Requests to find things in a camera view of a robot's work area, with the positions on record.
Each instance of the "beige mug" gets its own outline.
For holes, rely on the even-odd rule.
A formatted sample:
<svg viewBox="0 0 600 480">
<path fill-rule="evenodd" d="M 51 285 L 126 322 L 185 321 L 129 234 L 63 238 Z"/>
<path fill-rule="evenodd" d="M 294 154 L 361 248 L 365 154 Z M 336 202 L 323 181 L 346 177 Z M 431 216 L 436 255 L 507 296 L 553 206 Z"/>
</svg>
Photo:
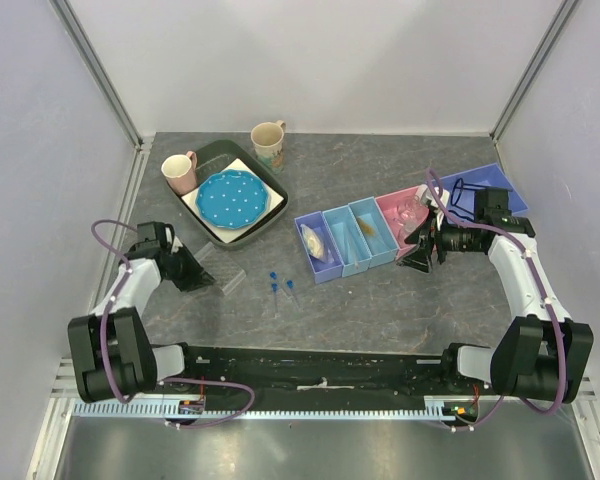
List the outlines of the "beige mug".
<svg viewBox="0 0 600 480">
<path fill-rule="evenodd" d="M 198 186 L 196 179 L 196 152 L 186 155 L 171 155 L 162 162 L 162 174 L 171 189 L 179 196 L 192 192 Z"/>
<path fill-rule="evenodd" d="M 287 124 L 282 120 L 265 122 L 251 130 L 251 141 L 258 160 L 275 173 L 284 168 L 284 150 L 282 140 Z"/>
</svg>

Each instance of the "white drying mat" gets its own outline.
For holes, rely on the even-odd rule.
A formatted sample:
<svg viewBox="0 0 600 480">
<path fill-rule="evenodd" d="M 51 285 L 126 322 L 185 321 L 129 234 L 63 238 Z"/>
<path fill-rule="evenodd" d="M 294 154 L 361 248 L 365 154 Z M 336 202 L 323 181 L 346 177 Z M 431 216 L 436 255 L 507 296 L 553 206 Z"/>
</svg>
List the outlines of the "white drying mat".
<svg viewBox="0 0 600 480">
<path fill-rule="evenodd" d="M 253 173 L 251 171 L 251 169 L 249 167 L 247 167 L 242 162 L 242 160 L 240 160 L 239 158 L 236 158 L 231 163 L 231 165 L 229 165 L 224 170 L 242 170 L 244 172 L 252 173 L 253 175 L 255 175 L 257 177 L 257 175 L 255 173 Z M 267 182 L 262 180 L 262 183 L 264 183 L 264 186 L 267 188 L 267 192 L 269 192 L 269 204 L 267 206 L 267 210 L 265 211 L 264 215 L 262 215 L 257 222 L 252 223 L 251 225 L 249 225 L 247 227 L 237 228 L 235 230 L 230 230 L 228 228 L 214 227 L 209 222 L 207 222 L 204 218 L 202 218 L 202 216 L 200 215 L 200 210 L 198 209 L 198 206 L 196 205 L 196 199 L 198 198 L 198 189 L 200 187 L 196 188 L 191 193 L 187 193 L 184 197 L 182 197 L 182 200 L 184 201 L 185 205 L 189 208 L 189 210 L 191 210 L 193 212 L 193 214 L 196 217 L 198 217 L 200 219 L 200 221 L 202 223 L 204 223 L 209 228 L 209 230 L 211 230 L 216 235 L 216 237 L 218 237 L 224 243 L 231 243 L 236 238 L 240 237 L 244 233 L 246 233 L 249 230 L 251 230 L 252 228 L 254 228 L 256 225 L 258 225 L 262 221 L 262 219 L 264 217 L 266 217 L 267 214 L 271 210 L 273 210 L 278 205 L 280 205 L 280 203 L 282 203 L 283 198 L 280 195 L 278 195 L 278 193 L 275 190 L 273 190 L 269 185 L 267 185 Z"/>
</svg>

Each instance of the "marble table surface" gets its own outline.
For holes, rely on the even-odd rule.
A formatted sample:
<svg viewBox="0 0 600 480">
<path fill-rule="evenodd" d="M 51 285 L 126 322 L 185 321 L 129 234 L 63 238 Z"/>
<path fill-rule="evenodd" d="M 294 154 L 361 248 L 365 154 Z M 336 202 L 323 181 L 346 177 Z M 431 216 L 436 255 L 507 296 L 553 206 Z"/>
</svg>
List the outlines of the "marble table surface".
<svg viewBox="0 0 600 480">
<path fill-rule="evenodd" d="M 202 248 L 207 237 L 168 191 L 160 165 L 218 139 L 253 153 L 244 133 L 157 134 L 131 223 L 172 223 L 192 252 Z M 451 342 L 498 344 L 510 313 L 485 255 L 450 254 L 429 275 L 388 264 L 315 285 L 293 222 L 420 184 L 428 166 L 442 176 L 497 162 L 489 138 L 289 134 L 285 142 L 279 178 L 290 196 L 287 211 L 253 243 L 226 252 L 247 278 L 226 297 L 213 288 L 180 293 L 164 282 L 143 315 L 152 342 L 431 354 Z M 272 270 L 293 279 L 302 309 L 279 294 L 275 315 Z"/>
</svg>

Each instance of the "blue plate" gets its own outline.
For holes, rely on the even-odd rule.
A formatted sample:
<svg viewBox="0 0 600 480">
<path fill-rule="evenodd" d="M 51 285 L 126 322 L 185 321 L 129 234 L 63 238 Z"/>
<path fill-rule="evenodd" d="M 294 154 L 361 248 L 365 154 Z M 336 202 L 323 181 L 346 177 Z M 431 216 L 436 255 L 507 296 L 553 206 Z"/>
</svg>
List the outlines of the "blue plate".
<svg viewBox="0 0 600 480">
<path fill-rule="evenodd" d="M 243 228 L 267 210 L 269 193 L 258 177 L 241 170 L 211 175 L 198 190 L 200 216 L 219 228 Z"/>
</svg>

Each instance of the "clear plastic container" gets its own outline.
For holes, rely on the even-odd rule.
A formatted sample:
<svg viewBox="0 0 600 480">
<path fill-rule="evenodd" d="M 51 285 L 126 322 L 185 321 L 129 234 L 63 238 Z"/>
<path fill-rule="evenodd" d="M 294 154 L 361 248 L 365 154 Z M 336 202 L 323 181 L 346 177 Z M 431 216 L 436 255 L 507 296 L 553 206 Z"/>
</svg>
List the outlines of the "clear plastic container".
<svg viewBox="0 0 600 480">
<path fill-rule="evenodd" d="M 215 286 L 227 296 L 235 290 L 242 280 L 247 278 L 246 272 L 236 262 L 209 242 L 195 255 L 196 261 L 215 279 Z"/>
</svg>

